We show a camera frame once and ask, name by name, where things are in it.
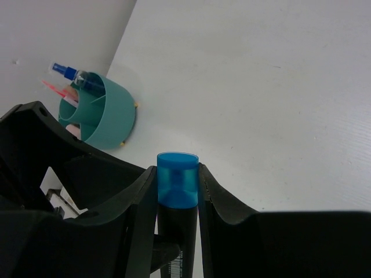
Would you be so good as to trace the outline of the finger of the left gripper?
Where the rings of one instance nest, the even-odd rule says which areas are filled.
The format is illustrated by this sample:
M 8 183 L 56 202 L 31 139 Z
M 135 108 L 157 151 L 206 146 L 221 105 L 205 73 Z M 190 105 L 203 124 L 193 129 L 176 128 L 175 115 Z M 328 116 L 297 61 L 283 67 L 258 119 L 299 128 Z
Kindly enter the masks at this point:
M 1 196 L 11 202 L 1 219 L 49 217 L 53 207 L 41 190 L 52 169 L 82 220 L 145 217 L 145 171 L 85 144 L 39 101 L 20 104 L 1 117 Z

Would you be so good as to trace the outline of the black highlighter blue cap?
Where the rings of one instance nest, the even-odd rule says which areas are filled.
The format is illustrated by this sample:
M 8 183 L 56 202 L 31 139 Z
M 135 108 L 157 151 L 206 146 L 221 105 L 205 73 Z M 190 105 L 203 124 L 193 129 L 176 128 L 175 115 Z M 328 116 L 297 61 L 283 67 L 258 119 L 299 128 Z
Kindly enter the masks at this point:
M 179 253 L 161 277 L 192 277 L 198 215 L 199 158 L 190 153 L 157 156 L 158 233 L 175 240 Z

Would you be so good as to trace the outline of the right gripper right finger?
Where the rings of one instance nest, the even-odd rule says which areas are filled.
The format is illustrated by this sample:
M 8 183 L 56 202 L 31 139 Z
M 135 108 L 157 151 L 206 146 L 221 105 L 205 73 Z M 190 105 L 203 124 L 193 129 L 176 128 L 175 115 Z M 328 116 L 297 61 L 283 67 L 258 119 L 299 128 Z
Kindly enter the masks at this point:
M 370 213 L 259 212 L 199 167 L 205 277 L 369 277 Z

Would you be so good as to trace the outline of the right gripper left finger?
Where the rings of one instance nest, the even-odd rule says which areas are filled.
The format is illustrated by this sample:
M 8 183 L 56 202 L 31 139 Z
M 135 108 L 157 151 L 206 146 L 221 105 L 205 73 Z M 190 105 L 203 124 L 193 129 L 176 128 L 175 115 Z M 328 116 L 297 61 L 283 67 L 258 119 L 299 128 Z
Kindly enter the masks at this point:
M 1 212 L 2 277 L 149 277 L 157 170 L 77 218 Z

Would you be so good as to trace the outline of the pink slim highlighter pen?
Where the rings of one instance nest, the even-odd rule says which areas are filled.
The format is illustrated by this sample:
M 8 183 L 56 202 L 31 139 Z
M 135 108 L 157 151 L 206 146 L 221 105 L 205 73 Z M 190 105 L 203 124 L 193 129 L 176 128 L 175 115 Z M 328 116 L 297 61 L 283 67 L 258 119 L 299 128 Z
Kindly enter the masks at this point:
M 77 90 L 76 90 L 75 88 L 73 88 L 71 85 L 66 85 L 66 86 L 64 86 L 64 88 L 63 88 L 63 92 L 64 92 L 64 94 L 65 94 L 68 98 L 70 98 L 70 99 L 72 99 L 72 100 L 74 100 L 74 101 L 76 101 L 76 102 L 79 101 L 79 95 L 78 95 L 78 92 L 77 92 Z

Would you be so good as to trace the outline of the clear bottle blue cap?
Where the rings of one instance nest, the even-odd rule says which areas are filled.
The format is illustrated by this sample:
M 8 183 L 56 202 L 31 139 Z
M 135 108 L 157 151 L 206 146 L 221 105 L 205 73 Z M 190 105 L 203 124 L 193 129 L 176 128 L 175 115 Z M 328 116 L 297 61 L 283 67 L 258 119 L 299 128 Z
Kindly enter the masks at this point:
M 58 63 L 52 63 L 50 69 L 71 81 L 77 88 L 83 89 L 95 97 L 104 96 L 106 93 L 102 79 L 95 73 L 77 70 Z

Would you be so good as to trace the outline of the red slim highlighter pen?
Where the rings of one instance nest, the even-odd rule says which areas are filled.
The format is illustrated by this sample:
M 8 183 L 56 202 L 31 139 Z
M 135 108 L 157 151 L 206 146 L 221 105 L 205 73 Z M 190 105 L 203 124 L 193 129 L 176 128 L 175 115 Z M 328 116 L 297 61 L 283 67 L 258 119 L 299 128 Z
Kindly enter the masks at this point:
M 41 80 L 41 82 L 50 90 L 52 90 L 53 92 L 55 92 L 56 94 L 58 94 L 64 101 L 68 102 L 70 105 L 72 105 L 73 107 L 77 107 L 78 106 L 78 102 L 68 98 L 64 92 L 63 92 L 63 88 L 60 88 L 56 85 L 53 85 L 45 80 Z

